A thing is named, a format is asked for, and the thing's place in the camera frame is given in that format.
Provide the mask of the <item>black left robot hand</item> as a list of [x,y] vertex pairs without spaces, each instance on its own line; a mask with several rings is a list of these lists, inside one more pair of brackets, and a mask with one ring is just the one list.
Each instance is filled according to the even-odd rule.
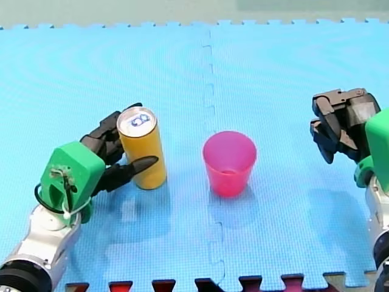
[[124,186],[136,175],[159,161],[157,156],[149,155],[135,159],[128,165],[118,163],[124,154],[117,129],[117,119],[120,114],[120,111],[114,111],[101,120],[96,129],[80,139],[80,142],[99,156],[107,166],[92,192],[92,197],[101,191],[111,192]]

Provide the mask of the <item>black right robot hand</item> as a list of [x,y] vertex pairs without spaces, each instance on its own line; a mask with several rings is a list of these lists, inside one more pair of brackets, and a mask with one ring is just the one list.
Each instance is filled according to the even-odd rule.
[[370,155],[365,125],[381,108],[366,89],[316,94],[312,97],[312,110],[317,118],[310,122],[310,133],[328,164],[338,152],[355,163]]

